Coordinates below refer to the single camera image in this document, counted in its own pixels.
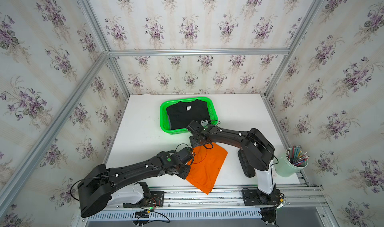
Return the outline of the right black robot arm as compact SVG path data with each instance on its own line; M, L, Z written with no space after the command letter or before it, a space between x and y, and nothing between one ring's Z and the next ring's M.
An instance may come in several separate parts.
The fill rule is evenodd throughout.
M205 194L213 190L228 155L219 144L226 144L239 148L239 153L243 154L240 160L246 160L241 164L243 172L249 178L257 176L259 191L266 195L273 192L275 184L270 167L275 148L259 130L252 128L239 132L212 124L204 127L197 121L192 121L187 130L192 134L190 142L195 153L195 162L187 180L195 187Z

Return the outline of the black t-shirt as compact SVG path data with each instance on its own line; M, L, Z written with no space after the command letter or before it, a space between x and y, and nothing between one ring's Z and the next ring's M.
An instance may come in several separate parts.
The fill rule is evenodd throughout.
M192 102L179 101L167 107L166 111L171 130L185 129L192 121L202 125L211 123L207 102L199 99Z

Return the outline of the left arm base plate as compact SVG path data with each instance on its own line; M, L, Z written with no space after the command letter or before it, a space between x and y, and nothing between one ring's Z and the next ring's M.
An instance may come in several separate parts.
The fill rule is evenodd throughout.
M150 194L146 193L144 198L140 200L137 204L124 203L123 208L150 208L150 207L163 207L165 199L164 191L155 191Z

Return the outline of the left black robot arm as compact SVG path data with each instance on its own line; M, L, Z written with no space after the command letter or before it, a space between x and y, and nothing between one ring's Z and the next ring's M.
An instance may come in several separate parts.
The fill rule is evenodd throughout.
M188 162L194 159L193 149L160 152L156 156L130 166L94 167L85 178L77 182L81 217L87 218L102 211L118 190L148 178L163 175L178 176L185 180L191 170Z

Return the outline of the green plastic mesh basket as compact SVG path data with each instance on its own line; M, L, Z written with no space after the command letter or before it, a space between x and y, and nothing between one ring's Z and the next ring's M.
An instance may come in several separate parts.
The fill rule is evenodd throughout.
M207 102L208 111L209 111L209 114L210 114L210 117L211 117L211 123L210 124L217 125L219 123L219 118L217 116L217 113L216 113L216 110L215 110L215 107L214 107L214 104L213 104L212 100L210 98L208 98L208 97L192 97L192 98L185 98L185 99L170 100L170 101L166 101L166 102L162 103L162 105L160 106L160 126L161 126L161 129L165 133L168 133L170 135L177 135L177 134L188 133L189 130L187 128L179 129L179 130L171 130L170 122L169 122L169 117L167 115L166 108L171 106L171 105L173 105L173 104L178 103L179 101L182 101L182 102L192 102L192 101L194 101L196 99L199 99L199 100Z

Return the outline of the orange t-shirt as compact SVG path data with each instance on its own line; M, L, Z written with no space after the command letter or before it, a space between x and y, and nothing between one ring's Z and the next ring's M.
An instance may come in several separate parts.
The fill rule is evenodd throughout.
M208 195L214 188L221 168L226 160L228 152L221 146L213 143L210 149L204 146L194 148L194 161L190 161L191 170L186 180Z

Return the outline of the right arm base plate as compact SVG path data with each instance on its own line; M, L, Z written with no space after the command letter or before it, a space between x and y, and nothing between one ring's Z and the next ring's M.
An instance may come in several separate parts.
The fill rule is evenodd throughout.
M285 197L278 189L273 189L269 195L259 189L248 188L243 188L241 193L245 206L279 206Z

